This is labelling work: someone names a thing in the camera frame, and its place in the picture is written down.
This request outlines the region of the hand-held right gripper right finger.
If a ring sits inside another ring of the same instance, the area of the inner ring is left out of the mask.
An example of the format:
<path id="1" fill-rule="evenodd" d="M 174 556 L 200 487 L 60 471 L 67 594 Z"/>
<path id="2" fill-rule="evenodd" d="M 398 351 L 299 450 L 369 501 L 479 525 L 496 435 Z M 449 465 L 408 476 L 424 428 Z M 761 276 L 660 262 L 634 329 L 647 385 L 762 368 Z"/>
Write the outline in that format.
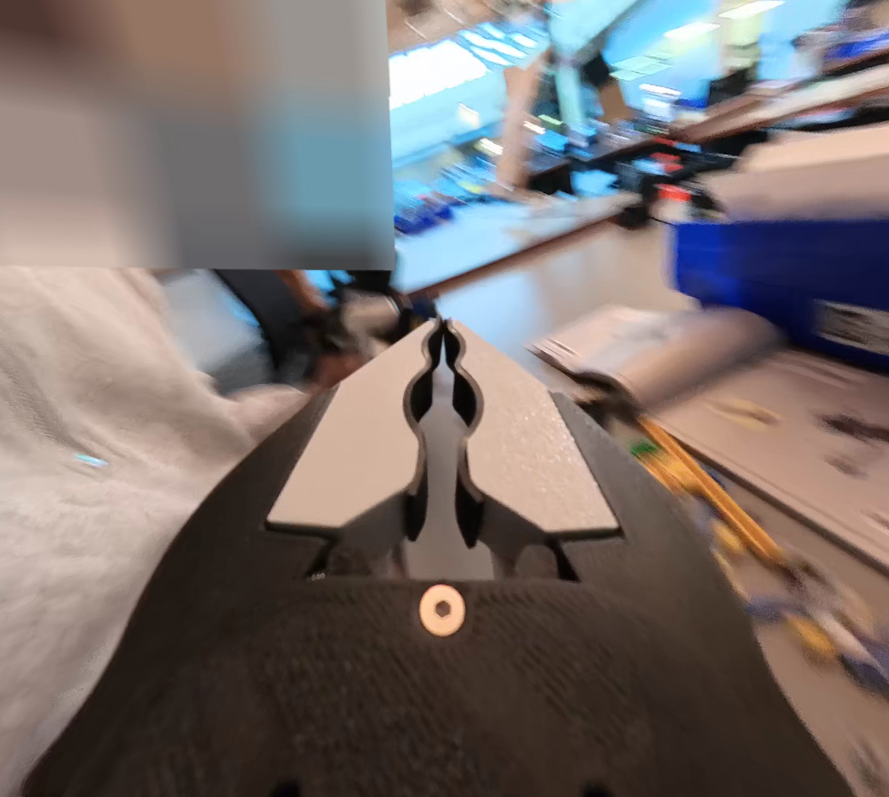
<path id="1" fill-rule="evenodd" d="M 475 332 L 448 320 L 452 407 L 465 432 L 455 514 L 467 547 L 501 564 L 526 547 L 611 538 L 619 521 L 540 380 Z"/>

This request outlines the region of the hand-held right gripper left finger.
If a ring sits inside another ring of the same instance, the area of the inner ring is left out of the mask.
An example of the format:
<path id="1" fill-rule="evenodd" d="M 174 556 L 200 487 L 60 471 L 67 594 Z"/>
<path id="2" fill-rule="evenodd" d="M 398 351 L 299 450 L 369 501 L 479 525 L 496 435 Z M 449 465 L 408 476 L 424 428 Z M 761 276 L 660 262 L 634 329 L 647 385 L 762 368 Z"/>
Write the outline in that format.
<path id="1" fill-rule="evenodd" d="M 266 523 L 320 536 L 371 560 L 415 541 L 428 511 L 419 423 L 432 403 L 443 321 L 419 325 L 341 382 Z"/>

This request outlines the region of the pile of loose lego pieces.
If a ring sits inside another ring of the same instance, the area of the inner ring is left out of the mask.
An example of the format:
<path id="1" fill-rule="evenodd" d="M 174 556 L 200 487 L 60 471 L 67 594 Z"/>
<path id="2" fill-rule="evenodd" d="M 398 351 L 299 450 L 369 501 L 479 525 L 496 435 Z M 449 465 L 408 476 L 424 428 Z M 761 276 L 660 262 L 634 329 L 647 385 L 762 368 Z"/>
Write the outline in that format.
<path id="1" fill-rule="evenodd" d="M 576 388 L 573 402 L 605 422 L 609 415 L 633 421 L 641 441 L 634 456 L 675 495 L 694 502 L 710 515 L 711 548 L 732 579 L 731 557 L 746 554 L 771 568 L 785 583 L 785 598 L 758 599 L 741 592 L 742 603 L 756 621 L 781 621 L 816 658 L 838 663 L 864 690 L 887 698 L 887 569 L 842 546 L 796 515 L 692 453 L 650 416 L 637 416 L 615 392 L 602 385 Z M 877 573 L 877 603 L 870 603 L 826 563 L 791 548 L 776 536 L 764 514 L 745 510 L 731 488 L 750 492 L 816 536 L 828 541 Z"/>

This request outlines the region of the lego instruction booklet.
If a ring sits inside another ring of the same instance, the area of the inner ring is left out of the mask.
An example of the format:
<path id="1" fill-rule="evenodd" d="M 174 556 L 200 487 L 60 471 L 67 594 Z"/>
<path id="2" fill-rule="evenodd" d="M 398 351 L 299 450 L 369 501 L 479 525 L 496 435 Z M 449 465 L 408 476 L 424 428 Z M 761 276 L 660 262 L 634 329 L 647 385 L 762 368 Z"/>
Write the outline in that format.
<path id="1" fill-rule="evenodd" d="M 528 349 L 887 569 L 887 377 L 792 350 L 731 307 L 609 305 Z"/>

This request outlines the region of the cardboard display stand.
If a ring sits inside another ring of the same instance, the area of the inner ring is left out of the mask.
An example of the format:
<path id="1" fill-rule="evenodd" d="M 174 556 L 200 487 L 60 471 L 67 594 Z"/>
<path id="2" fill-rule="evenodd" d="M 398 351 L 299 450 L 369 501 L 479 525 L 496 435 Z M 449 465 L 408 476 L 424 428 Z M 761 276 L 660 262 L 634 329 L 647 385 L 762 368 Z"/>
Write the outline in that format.
<path id="1" fill-rule="evenodd" d="M 532 116 L 544 71 L 550 67 L 551 47 L 546 48 L 522 66 L 503 71 L 505 106 L 501 123 L 495 174 L 490 191 L 496 197 L 518 202 L 529 187 L 542 189 L 540 175 L 546 176 L 560 168 L 563 159 L 538 148 L 539 123 Z"/>

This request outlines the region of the blue storage bin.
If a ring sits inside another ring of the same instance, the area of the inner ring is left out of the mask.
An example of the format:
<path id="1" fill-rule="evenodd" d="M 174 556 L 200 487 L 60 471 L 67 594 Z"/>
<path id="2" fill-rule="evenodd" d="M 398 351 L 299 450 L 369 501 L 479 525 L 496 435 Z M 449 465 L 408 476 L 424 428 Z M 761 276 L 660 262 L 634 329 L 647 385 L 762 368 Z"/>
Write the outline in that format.
<path id="1" fill-rule="evenodd" d="M 675 288 L 763 317 L 792 346 L 888 369 L 888 221 L 673 225 Z"/>

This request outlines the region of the white printed paper bags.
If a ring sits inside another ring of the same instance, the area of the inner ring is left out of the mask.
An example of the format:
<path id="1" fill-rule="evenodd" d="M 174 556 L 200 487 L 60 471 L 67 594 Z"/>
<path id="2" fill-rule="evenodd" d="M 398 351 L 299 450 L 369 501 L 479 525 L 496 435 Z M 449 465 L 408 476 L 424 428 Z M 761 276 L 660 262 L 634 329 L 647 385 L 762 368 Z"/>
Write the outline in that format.
<path id="1" fill-rule="evenodd" d="M 734 221 L 888 217 L 888 124 L 785 133 L 702 187 Z"/>

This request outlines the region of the long wooden desk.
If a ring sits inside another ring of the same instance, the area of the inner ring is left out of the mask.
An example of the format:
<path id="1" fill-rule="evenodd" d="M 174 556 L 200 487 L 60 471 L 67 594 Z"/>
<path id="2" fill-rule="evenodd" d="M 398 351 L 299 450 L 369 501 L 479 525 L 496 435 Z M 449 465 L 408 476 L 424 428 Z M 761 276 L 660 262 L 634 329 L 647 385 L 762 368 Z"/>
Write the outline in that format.
<path id="1" fill-rule="evenodd" d="M 883 64 L 842 76 L 808 82 L 773 95 L 737 97 L 709 109 L 690 124 L 675 123 L 668 136 L 699 145 L 721 137 L 780 125 L 797 117 L 834 112 L 887 96 L 888 66 Z"/>

